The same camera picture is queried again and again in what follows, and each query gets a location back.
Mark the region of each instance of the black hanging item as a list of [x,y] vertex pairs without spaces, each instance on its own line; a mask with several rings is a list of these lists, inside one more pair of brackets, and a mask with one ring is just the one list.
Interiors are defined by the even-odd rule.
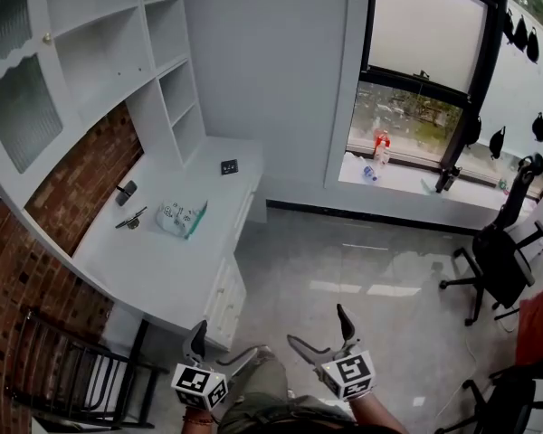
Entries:
[[521,15],[521,19],[517,23],[517,29],[515,29],[515,35],[513,36],[513,42],[515,46],[519,48],[522,52],[525,51],[527,46],[528,36],[527,36],[527,26],[525,25],[525,18]]
[[500,158],[500,151],[503,148],[503,142],[505,141],[505,128],[503,127],[498,132],[495,132],[495,135],[491,137],[489,142],[489,150],[491,151],[492,159]]
[[538,142],[543,141],[543,115],[538,114],[537,118],[533,121],[533,133],[535,134],[535,139]]
[[477,117],[470,126],[466,128],[465,144],[466,146],[474,145],[477,143],[479,136],[481,135],[481,117]]
[[510,10],[507,10],[507,14],[505,15],[505,25],[503,26],[503,33],[507,37],[507,45],[511,45],[513,43],[513,13]]
[[531,29],[531,33],[527,40],[527,57],[535,63],[537,63],[539,59],[539,42],[537,40],[537,31],[535,30],[535,27]]

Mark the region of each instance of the tile floor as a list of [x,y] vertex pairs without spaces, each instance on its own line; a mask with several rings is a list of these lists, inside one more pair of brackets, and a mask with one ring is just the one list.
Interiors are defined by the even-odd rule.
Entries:
[[[233,352],[268,344],[286,366],[297,395],[329,401],[333,396],[288,347],[286,334],[318,348],[340,347],[336,304],[341,303],[353,314],[372,355],[375,394],[411,433],[430,433],[465,418],[472,397],[458,389],[460,384],[472,377],[487,390],[488,374],[513,363],[517,323],[515,316],[494,322],[493,301],[486,296],[479,321],[466,328],[463,320],[472,307],[473,289],[438,288],[441,279],[470,276],[464,259],[455,262],[452,253],[471,240],[270,209],[267,224],[246,224],[235,252],[247,300]],[[543,256],[532,267],[538,283],[526,290],[529,297],[543,288]],[[153,329],[143,352],[174,368],[178,340]],[[166,434],[178,432],[183,414],[170,378],[159,382],[149,417],[156,431]],[[543,383],[538,395],[543,400]],[[543,411],[533,413],[530,432],[540,432]]]

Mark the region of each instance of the red brick wall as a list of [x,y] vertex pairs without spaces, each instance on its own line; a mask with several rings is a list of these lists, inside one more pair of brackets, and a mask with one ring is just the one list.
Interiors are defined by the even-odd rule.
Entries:
[[[126,108],[120,105],[63,158],[26,209],[72,253],[116,182],[141,154]],[[0,200],[0,434],[29,431],[29,411],[13,407],[4,394],[22,307],[38,307],[65,328],[98,339],[112,301],[46,253]]]

